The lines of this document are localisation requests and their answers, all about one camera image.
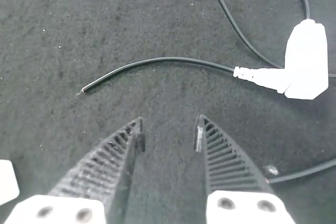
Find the dark gray carpet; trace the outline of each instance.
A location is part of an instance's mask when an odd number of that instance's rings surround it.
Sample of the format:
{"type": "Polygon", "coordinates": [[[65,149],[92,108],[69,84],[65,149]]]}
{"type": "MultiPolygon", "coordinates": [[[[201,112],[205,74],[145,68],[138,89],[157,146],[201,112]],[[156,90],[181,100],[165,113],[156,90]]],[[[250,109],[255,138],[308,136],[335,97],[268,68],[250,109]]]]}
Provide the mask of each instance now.
{"type": "MultiPolygon", "coordinates": [[[[226,0],[246,36],[283,62],[304,15],[300,0],[226,0]]],[[[336,0],[310,0],[336,72],[336,0]]],[[[100,139],[142,116],[147,152],[136,164],[127,223],[204,223],[204,171],[193,152],[196,116],[226,130],[262,169],[280,174],[336,156],[336,83],[314,101],[286,99],[230,74],[178,63],[132,70],[90,94],[88,82],[124,63],[195,57],[267,66],[216,0],[0,0],[0,158],[21,195],[48,192],[100,139]]],[[[336,169],[276,186],[297,223],[335,223],[336,169]]]]}

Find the white plug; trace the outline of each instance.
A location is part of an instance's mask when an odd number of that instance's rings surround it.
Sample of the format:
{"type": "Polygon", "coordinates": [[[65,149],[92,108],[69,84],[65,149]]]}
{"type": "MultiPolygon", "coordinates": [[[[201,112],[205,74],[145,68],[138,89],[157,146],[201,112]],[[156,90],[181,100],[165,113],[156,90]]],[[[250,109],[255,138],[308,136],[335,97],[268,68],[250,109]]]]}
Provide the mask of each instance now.
{"type": "Polygon", "coordinates": [[[287,42],[284,69],[236,67],[233,76],[275,89],[288,98],[313,100],[329,85],[324,26],[305,19],[294,27],[287,42]]]}

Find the white object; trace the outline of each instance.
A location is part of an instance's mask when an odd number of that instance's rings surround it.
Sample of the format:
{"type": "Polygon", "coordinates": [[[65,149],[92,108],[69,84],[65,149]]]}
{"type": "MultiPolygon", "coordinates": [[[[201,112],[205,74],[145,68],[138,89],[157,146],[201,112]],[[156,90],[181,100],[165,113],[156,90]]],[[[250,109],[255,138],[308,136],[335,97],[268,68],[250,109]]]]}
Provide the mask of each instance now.
{"type": "Polygon", "coordinates": [[[106,224],[104,205],[93,199],[32,196],[17,204],[4,224],[106,224]]]}
{"type": "Polygon", "coordinates": [[[19,196],[20,190],[9,160],[0,159],[0,206],[19,196]]]}
{"type": "Polygon", "coordinates": [[[294,27],[287,42],[284,69],[236,67],[233,76],[275,89],[288,98],[313,100],[329,86],[324,26],[305,19],[294,27]]]}
{"type": "Polygon", "coordinates": [[[275,195],[242,191],[215,191],[208,196],[207,224],[295,224],[275,195]]]}

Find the ribbed gripper pad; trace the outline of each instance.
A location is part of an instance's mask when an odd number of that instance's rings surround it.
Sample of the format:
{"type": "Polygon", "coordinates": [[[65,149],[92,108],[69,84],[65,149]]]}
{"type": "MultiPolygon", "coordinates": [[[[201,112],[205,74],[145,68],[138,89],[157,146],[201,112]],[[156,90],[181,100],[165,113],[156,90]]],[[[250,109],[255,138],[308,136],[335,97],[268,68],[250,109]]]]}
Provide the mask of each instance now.
{"type": "Polygon", "coordinates": [[[273,193],[247,154],[203,115],[197,119],[195,150],[204,153],[208,195],[216,190],[273,193]]]}
{"type": "Polygon", "coordinates": [[[106,212],[115,210],[120,215],[126,209],[137,149],[144,151],[141,118],[101,141],[49,195],[96,199],[103,202],[106,212]]]}

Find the screw hole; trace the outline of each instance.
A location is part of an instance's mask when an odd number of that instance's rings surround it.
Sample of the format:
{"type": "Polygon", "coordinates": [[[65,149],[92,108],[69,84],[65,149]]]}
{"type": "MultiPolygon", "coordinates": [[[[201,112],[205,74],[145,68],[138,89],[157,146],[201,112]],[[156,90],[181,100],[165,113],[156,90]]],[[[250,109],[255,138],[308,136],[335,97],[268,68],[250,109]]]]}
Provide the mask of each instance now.
{"type": "Polygon", "coordinates": [[[79,222],[85,223],[92,218],[92,211],[89,208],[84,208],[78,211],[76,219],[79,222]]]}
{"type": "Polygon", "coordinates": [[[46,218],[48,215],[50,215],[52,212],[52,207],[44,207],[37,212],[37,217],[38,218],[46,218]]]}
{"type": "Polygon", "coordinates": [[[261,200],[257,203],[257,206],[260,210],[265,212],[275,212],[277,209],[276,207],[267,200],[261,200]]]}
{"type": "Polygon", "coordinates": [[[218,205],[218,207],[226,209],[226,210],[232,210],[232,209],[236,208],[233,201],[228,199],[228,198],[219,199],[218,202],[217,202],[217,205],[218,205]]]}

